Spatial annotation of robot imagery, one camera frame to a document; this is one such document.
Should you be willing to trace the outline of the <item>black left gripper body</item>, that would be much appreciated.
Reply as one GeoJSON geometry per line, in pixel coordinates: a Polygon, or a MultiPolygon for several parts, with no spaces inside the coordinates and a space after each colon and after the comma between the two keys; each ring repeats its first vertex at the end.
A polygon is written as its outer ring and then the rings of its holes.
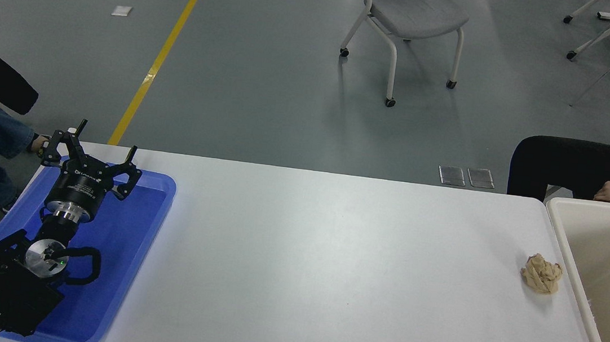
{"type": "Polygon", "coordinates": [[[72,203],[87,214],[96,214],[106,193],[112,190],[114,181],[102,170],[93,166],[84,168],[79,162],[65,161],[61,173],[46,197],[45,206],[72,203]]]}

